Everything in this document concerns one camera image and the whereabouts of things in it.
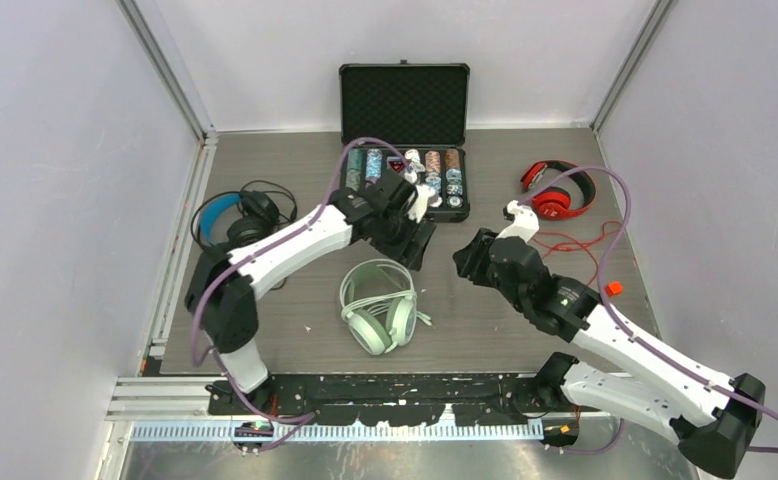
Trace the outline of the red headphones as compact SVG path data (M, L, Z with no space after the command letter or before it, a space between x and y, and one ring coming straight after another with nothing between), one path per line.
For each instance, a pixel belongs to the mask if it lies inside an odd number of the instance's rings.
M537 161L528 167L520 177L522 191L528 193L549 171L559 173L575 169L576 165L564 160L550 159ZM530 202L535 213L545 220L565 220L584 214L596 198L597 189L592 177L583 171L571 174L569 179L579 188L582 202L574 204L571 194L557 186L550 186L536 194Z

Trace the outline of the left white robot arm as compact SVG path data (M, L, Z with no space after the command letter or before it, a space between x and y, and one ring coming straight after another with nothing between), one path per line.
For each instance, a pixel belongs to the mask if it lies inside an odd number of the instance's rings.
M304 218L255 244L212 247L195 266L185 296L193 316L191 344L205 334L234 383L245 412L263 412L272 398L268 369L255 341L258 301L285 278L358 241L417 271L436 225L426 213L434 192L389 172L362 191L339 188Z

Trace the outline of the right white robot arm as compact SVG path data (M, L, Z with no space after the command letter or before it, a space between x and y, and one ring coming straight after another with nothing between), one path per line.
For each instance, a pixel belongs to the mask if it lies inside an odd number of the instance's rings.
M699 469L736 476L762 421L766 387L757 377L731 377L703 366L607 308L600 294L553 274L523 239L489 229L455 252L461 278L497 290L537 330L591 351L633 377L615 380L556 352L540 370L536 397L549 410L568 403L605 410L669 440Z

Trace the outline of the blue black headphones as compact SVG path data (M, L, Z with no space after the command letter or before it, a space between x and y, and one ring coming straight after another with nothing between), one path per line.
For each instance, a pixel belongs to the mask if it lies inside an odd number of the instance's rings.
M244 247L270 236L280 209L264 191L231 190L204 201L192 218L193 241L202 249Z

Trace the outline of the mint green headphones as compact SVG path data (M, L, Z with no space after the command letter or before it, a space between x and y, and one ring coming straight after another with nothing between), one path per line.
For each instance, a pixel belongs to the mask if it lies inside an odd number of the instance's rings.
M393 293L359 297L357 289L370 280L386 280ZM416 326L432 324L418 308L418 293L409 270L389 259L364 261L343 278L338 301L340 318L358 344L371 356L380 356L410 343Z

